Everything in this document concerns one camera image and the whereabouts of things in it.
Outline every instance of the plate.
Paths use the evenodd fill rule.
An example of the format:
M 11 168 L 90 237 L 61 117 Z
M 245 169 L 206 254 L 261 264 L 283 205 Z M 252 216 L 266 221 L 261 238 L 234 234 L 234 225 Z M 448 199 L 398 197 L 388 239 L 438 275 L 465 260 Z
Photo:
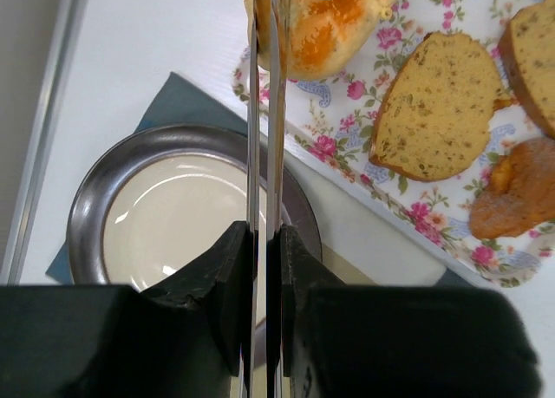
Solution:
M 149 129 L 121 141 L 92 167 L 68 223 L 77 284 L 131 284 L 145 290 L 211 247 L 246 217 L 244 136 L 214 127 Z M 266 152 L 260 154 L 260 257 L 265 258 Z M 317 222 L 295 179 L 284 171 L 283 221 L 294 223 L 322 257 Z M 260 261 L 257 322 L 265 317 Z
M 497 42 L 519 9 L 540 1 L 398 0 L 392 18 L 378 24 L 345 70 L 320 82 L 290 80 L 287 88 L 287 129 L 298 148 L 336 170 L 352 186 L 361 186 L 369 201 L 381 201 L 392 216 L 406 223 L 405 232 L 413 240 L 420 233 L 502 287 L 532 278 L 555 245 L 555 220 L 518 238 L 493 240 L 474 238 L 467 225 L 470 206 L 497 159 L 521 141 L 541 134 L 522 108 L 498 111 L 490 121 L 486 151 L 464 173 L 434 183 L 406 179 L 368 162 L 369 137 L 389 84 L 428 32 L 463 31 L 479 40 L 509 88 Z M 232 78 L 233 91 L 241 101 L 250 98 L 249 59 L 245 52 Z M 267 107 L 268 99 L 269 75 L 262 70 L 259 100 Z

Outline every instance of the brown crust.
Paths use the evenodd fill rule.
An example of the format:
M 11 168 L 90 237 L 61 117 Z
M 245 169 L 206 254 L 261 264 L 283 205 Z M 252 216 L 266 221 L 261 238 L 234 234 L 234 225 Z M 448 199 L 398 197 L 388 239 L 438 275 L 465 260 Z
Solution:
M 424 39 L 422 40 L 422 42 L 418 45 L 418 47 L 416 47 L 416 49 L 413 51 L 413 53 L 415 53 L 423 44 L 424 42 L 432 35 L 432 32 L 428 32 L 425 36 Z M 463 171 L 466 170 L 460 170 L 460 171 L 456 171 L 454 173 L 452 173 L 451 175 L 448 175 L 447 177 L 442 177 L 439 179 L 424 179 L 422 177 L 418 177 L 415 176 L 411 173 L 407 173 L 405 170 L 403 170 L 400 166 L 391 166 L 390 164 L 386 164 L 384 162 L 381 162 L 380 159 L 374 154 L 374 145 L 375 145 L 375 141 L 377 140 L 377 136 L 378 136 L 378 130 L 380 127 L 380 122 L 382 120 L 382 116 L 383 116 L 383 112 L 385 110 L 389 95 L 391 94 L 391 91 L 393 90 L 395 84 L 397 83 L 397 80 L 399 79 L 399 77 L 401 76 L 402 71 L 405 69 L 405 67 L 407 66 L 408 60 L 410 59 L 410 57 L 412 56 L 412 54 L 405 60 L 405 62 L 403 63 L 403 65 L 401 66 L 401 69 L 399 70 L 399 72 L 397 73 L 397 76 L 395 77 L 395 79 L 391 82 L 391 84 L 389 85 L 389 89 L 386 92 L 386 94 L 383 96 L 382 99 L 382 104 L 380 105 L 380 108 L 378 109 L 378 115 L 375 118 L 374 121 L 374 127 L 372 128 L 372 135 L 370 136 L 370 145 L 369 145 L 369 161 L 374 164 L 375 166 L 383 166 L 385 168 L 388 168 L 392 171 L 395 171 L 396 173 L 408 178 L 408 179 L 412 179 L 414 181 L 420 181 L 423 183 L 432 183 L 434 181 L 442 181 L 443 179 L 450 179 L 451 177 L 454 177 L 457 174 L 462 173 Z M 511 106 L 513 104 L 512 101 L 505 101 L 505 100 L 501 100 L 498 99 L 493 103 L 493 110 L 497 111 L 498 109 L 502 109 L 502 108 L 507 108 L 509 106 Z
M 549 124 L 547 119 L 542 115 L 538 105 L 532 99 L 532 95 L 526 86 L 524 77 L 520 71 L 520 67 L 515 59 L 513 36 L 511 35 L 511 22 L 519 15 L 519 12 L 513 19 L 506 25 L 505 31 L 501 36 L 498 44 L 499 53 L 501 54 L 501 61 L 505 68 L 507 78 L 511 88 L 513 88 L 514 95 L 520 102 L 520 105 L 525 110 L 526 114 L 538 127 L 544 131 L 545 134 L 555 138 L 555 128 Z

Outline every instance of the metal plate rim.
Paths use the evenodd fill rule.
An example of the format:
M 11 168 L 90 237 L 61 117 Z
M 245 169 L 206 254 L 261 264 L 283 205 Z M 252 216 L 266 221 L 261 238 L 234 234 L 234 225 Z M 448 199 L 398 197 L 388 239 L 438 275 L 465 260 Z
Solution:
M 66 236 L 74 283 L 109 284 L 103 257 L 104 225 L 115 197 L 135 174 L 159 160 L 186 153 L 209 154 L 246 171 L 246 151 L 244 135 L 206 125 L 153 127 L 132 134 L 108 149 L 85 175 L 69 212 Z M 264 189 L 266 167 L 267 152 L 261 147 L 260 183 Z M 287 168 L 284 169 L 283 210 L 284 222 L 294 225 L 312 255 L 322 260 L 322 242 L 314 212 Z

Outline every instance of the napkin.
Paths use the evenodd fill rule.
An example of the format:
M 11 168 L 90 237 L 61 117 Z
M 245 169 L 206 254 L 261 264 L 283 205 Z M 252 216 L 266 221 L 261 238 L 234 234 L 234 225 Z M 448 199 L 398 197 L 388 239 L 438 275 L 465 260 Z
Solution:
M 176 124 L 195 124 L 222 127 L 239 134 L 247 134 L 247 124 L 230 109 L 193 86 L 179 75 L 171 73 L 135 129 L 140 132 L 150 127 Z M 72 284 L 68 248 L 64 243 L 46 271 L 46 275 L 60 284 Z M 437 285 L 468 285 L 447 270 Z

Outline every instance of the cake slice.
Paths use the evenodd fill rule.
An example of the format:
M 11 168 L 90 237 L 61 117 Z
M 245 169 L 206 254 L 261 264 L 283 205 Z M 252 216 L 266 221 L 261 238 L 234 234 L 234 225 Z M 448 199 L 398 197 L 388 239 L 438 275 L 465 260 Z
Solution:
M 499 52 L 522 108 L 555 138 L 555 0 L 517 12 L 499 41 Z
M 477 41 L 462 33 L 429 34 L 383 98 L 370 162 L 419 181 L 452 177 L 484 151 L 494 111 L 510 104 L 495 63 Z

